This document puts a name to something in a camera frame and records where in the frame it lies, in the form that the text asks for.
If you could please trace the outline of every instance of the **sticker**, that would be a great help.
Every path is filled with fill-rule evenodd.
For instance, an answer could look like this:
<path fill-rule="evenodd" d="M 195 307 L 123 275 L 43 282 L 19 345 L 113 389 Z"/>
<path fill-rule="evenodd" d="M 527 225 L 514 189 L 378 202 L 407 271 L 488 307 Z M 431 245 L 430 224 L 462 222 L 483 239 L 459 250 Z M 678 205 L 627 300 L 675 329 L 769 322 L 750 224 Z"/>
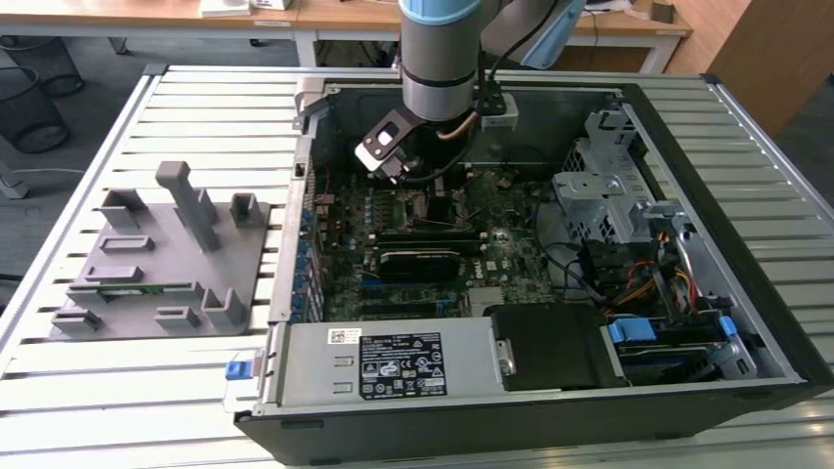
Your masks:
<path fill-rule="evenodd" d="M 446 396 L 440 333 L 360 337 L 360 383 L 366 401 Z"/>
<path fill-rule="evenodd" d="M 330 345 L 359 344 L 362 329 L 327 329 L 327 343 Z"/>
<path fill-rule="evenodd" d="M 288 21 L 255 21 L 255 26 L 290 27 Z"/>

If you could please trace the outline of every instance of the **green circuit board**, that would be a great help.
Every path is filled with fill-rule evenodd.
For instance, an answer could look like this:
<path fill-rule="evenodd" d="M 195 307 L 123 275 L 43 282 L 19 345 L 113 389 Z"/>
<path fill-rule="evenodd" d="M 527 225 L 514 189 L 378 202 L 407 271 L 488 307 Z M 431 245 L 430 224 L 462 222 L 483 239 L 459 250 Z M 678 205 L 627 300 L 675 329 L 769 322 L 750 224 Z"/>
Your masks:
<path fill-rule="evenodd" d="M 516 182 L 514 178 L 515 173 L 502 169 L 472 171 L 463 186 L 447 194 L 448 216 L 435 214 L 434 221 L 419 216 L 424 211 L 423 191 L 374 189 L 359 181 L 346 185 L 332 200 L 323 225 L 326 320 L 466 317 L 478 311 L 471 293 L 476 297 L 483 292 L 492 298 L 500 296 L 507 304 L 554 301 L 531 231 L 540 183 Z M 480 249 L 463 255 L 456 279 L 383 284 L 376 268 L 384 250 L 374 245 L 372 237 L 438 232 L 478 236 Z M 388 308 L 384 315 L 367 313 L 374 306 L 387 305 L 396 307 Z M 403 305 L 419 305 L 419 313 Z"/>

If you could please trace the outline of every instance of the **metal bracket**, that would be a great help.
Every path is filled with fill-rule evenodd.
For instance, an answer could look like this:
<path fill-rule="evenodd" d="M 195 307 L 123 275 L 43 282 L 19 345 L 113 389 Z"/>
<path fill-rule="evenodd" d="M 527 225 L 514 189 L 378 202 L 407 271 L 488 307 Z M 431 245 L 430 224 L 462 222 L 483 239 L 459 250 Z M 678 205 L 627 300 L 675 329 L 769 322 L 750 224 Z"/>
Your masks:
<path fill-rule="evenodd" d="M 310 118 L 330 109 L 330 94 L 324 95 L 324 79 L 302 78 L 296 85 L 294 98 L 298 115 L 292 120 L 292 128 L 304 132 Z"/>
<path fill-rule="evenodd" d="M 554 176 L 554 185 L 559 194 L 574 199 L 595 199 L 626 193 L 618 177 L 613 174 L 563 172 Z"/>
<path fill-rule="evenodd" d="M 483 99 L 483 109 L 480 115 L 500 115 L 507 111 L 507 104 L 504 103 L 504 95 L 502 93 L 500 83 L 487 80 L 483 84 L 483 92 L 486 93 Z"/>
<path fill-rule="evenodd" d="M 677 202 L 638 203 L 635 208 L 645 218 L 674 218 L 687 215 L 683 206 Z"/>
<path fill-rule="evenodd" d="M 356 158 L 370 172 L 383 169 L 382 174 L 396 182 L 403 171 L 408 171 L 403 163 L 383 166 L 396 153 L 400 143 L 415 129 L 426 123 L 406 107 L 391 109 L 376 126 L 364 135 L 356 147 Z"/>

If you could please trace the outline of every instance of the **barcode sticker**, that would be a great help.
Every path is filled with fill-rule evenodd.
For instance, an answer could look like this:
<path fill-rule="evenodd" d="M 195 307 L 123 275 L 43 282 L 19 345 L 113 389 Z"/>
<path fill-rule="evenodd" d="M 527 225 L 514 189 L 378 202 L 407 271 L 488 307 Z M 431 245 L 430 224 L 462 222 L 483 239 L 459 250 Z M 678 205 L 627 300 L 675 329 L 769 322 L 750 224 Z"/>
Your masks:
<path fill-rule="evenodd" d="M 362 329 L 327 329 L 327 344 L 359 344 Z"/>

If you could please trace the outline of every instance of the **wooden desk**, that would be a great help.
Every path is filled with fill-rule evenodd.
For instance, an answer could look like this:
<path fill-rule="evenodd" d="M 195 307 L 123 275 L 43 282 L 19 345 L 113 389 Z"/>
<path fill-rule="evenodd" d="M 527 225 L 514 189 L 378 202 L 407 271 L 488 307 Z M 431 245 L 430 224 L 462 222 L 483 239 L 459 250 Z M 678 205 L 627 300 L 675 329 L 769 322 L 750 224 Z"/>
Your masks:
<path fill-rule="evenodd" d="M 298 14 L 252 10 L 248 17 L 202 18 L 199 0 L 8 0 L 0 2 L 0 32 L 5 23 L 255 28 L 255 21 L 282 21 L 292 26 Z"/>
<path fill-rule="evenodd" d="M 771 136 L 834 70 L 834 2 L 677 0 L 695 25 L 669 65 L 713 73 Z"/>
<path fill-rule="evenodd" d="M 638 8 L 647 8 L 649 3 L 650 0 L 638 0 Z M 299 52 L 304 64 L 315 61 L 316 40 L 396 40 L 400 11 L 396 5 L 364 0 L 302 0 L 296 29 L 300 32 L 296 40 L 300 41 Z M 591 17 L 580 19 L 568 45 L 649 49 L 639 71 L 661 73 L 681 39 L 691 33 L 681 17 L 675 18 L 674 24 L 666 24 L 639 20 L 625 13 L 607 13 L 597 16 L 595 28 Z"/>
<path fill-rule="evenodd" d="M 295 0 L 288 11 L 200 18 L 198 4 L 199 0 L 5 0 L 0 1 L 0 34 L 292 39 L 302 66 L 316 65 L 318 40 L 388 41 L 399 36 L 395 5 Z M 649 49 L 639 71 L 662 72 L 690 33 L 683 21 L 665 24 L 611 13 L 597 17 L 595 31 L 593 19 L 583 18 L 568 45 Z"/>

